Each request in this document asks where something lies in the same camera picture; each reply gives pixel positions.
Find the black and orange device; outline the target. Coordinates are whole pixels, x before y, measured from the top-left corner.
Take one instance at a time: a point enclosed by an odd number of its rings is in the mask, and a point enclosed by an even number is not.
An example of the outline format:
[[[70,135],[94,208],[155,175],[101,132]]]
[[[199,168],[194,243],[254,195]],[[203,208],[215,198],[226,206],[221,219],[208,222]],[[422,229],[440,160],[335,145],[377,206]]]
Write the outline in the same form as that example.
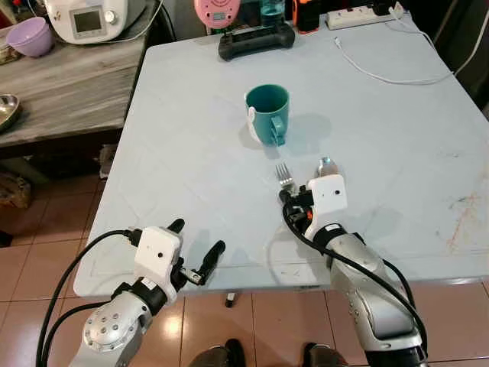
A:
[[[293,23],[300,34],[311,34],[320,28],[321,0],[294,0]]]

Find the grey wooden side table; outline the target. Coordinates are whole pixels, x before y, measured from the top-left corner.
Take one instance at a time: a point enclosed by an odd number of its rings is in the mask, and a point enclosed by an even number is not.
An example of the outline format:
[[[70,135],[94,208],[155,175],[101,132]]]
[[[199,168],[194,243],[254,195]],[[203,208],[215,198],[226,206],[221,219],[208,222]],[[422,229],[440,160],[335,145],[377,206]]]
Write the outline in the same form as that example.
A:
[[[0,94],[17,96],[22,107],[0,133],[0,160],[118,142],[146,49],[147,36],[95,46],[56,42],[40,58],[0,64]]]

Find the white power strip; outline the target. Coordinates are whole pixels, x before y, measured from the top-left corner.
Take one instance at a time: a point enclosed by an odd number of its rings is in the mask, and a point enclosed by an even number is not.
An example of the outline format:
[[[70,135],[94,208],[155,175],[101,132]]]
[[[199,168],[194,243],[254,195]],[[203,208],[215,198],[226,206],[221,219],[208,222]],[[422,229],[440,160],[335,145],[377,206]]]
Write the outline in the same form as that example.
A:
[[[328,29],[343,29],[360,27],[366,24],[376,24],[376,22],[394,21],[404,15],[405,9],[399,3],[395,2],[392,8],[389,8],[388,15],[376,15],[373,8],[368,6],[359,6],[338,11],[329,11],[325,24]]]

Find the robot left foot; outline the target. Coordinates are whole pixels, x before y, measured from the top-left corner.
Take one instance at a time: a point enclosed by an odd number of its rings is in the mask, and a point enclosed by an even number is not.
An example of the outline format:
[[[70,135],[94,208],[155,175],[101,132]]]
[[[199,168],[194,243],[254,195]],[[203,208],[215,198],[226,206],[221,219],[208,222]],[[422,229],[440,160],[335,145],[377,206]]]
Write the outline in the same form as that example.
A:
[[[188,367],[247,367],[247,358],[238,339],[228,339],[223,346],[213,346],[198,354]]]

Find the purple plastic bowl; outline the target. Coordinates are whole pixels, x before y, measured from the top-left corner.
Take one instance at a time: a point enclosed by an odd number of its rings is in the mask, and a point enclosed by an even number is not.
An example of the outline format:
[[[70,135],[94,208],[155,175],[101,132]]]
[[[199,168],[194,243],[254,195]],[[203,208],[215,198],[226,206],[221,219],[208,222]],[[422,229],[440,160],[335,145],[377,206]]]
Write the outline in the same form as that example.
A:
[[[7,45],[22,55],[39,58],[53,48],[53,35],[46,18],[33,17],[18,24],[8,32]]]

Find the blue clear water bottle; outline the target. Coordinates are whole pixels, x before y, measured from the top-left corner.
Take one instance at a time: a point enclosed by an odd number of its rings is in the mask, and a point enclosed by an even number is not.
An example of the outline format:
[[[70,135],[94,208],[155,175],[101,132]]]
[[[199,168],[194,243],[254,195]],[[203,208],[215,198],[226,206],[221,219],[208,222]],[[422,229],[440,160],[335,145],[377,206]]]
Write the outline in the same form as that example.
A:
[[[284,10],[286,10],[286,0],[259,0],[260,21],[265,27],[284,22]]]

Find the silver metal spoon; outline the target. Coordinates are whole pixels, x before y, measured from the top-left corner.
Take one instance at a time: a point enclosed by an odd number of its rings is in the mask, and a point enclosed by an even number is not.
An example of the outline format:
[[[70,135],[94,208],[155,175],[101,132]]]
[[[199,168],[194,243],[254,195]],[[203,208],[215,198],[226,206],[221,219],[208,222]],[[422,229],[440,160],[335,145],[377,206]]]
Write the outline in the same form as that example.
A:
[[[338,174],[338,165],[329,157],[323,157],[319,161],[319,165],[316,168],[316,176],[329,176]]]

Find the white kitchen appliance with screen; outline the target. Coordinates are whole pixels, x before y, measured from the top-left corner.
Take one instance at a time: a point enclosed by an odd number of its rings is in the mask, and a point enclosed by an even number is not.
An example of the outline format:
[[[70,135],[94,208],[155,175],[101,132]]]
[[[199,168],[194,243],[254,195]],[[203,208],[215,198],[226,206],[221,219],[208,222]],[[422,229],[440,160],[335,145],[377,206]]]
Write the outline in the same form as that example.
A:
[[[53,30],[70,44],[94,44],[117,38],[127,27],[130,0],[44,0]]]

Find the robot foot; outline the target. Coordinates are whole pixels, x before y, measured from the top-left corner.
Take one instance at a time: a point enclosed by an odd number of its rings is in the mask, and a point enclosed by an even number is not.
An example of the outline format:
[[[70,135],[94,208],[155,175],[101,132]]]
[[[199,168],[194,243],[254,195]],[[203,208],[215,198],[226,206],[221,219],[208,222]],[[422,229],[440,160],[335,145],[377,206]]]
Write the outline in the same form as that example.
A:
[[[307,343],[303,349],[303,367],[350,367],[345,357],[328,345]]]
[[[198,354],[188,367],[247,367],[247,358],[238,339],[228,339],[223,346],[213,346]]]

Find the steel bowl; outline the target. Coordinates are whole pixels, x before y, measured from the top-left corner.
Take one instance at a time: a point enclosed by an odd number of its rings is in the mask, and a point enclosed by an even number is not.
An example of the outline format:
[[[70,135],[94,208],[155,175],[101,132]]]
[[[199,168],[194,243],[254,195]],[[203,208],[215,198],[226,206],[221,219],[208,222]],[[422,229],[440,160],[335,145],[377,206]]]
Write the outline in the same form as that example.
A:
[[[21,100],[10,93],[0,93],[0,133],[10,129],[21,116]]]

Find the brown bag on floor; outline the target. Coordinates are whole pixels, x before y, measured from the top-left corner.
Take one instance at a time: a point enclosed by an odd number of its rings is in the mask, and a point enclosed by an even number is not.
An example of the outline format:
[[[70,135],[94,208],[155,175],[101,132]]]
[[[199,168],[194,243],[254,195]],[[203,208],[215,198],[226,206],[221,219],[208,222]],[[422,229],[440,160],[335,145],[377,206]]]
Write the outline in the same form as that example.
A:
[[[0,171],[0,207],[27,209],[31,201],[31,182],[11,172]]]

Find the pink round gadget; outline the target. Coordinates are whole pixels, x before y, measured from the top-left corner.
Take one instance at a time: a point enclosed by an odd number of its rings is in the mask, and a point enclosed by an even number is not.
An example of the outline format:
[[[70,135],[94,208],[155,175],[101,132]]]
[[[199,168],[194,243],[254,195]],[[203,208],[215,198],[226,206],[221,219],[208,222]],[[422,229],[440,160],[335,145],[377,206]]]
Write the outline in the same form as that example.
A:
[[[199,20],[212,29],[230,27],[237,18],[241,0],[193,0]]]

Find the silver metal fork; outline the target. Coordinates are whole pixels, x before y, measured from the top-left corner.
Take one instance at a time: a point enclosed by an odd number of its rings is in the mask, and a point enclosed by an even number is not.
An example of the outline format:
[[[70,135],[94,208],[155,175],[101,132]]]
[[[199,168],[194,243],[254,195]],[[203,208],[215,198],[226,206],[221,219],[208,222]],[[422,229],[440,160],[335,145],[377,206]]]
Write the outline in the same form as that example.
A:
[[[293,176],[291,176],[287,165],[284,162],[280,162],[276,165],[275,172],[283,191],[294,193],[296,185],[294,185]]]

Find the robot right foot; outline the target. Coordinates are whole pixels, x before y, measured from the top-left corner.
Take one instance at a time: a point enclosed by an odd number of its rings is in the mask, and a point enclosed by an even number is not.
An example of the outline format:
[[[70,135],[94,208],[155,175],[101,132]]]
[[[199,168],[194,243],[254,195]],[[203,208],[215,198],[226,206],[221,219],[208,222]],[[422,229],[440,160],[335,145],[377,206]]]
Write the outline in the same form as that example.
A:
[[[303,367],[350,367],[345,357],[328,345],[307,343],[303,349]]]

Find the teal ceramic mug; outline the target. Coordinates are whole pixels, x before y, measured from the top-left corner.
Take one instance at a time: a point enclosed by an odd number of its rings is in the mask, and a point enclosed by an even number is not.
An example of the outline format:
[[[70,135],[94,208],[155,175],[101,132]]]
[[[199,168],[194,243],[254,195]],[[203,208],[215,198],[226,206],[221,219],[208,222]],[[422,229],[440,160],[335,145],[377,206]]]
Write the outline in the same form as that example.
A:
[[[245,95],[251,137],[265,146],[283,146],[289,127],[290,95],[276,84],[258,85]]]

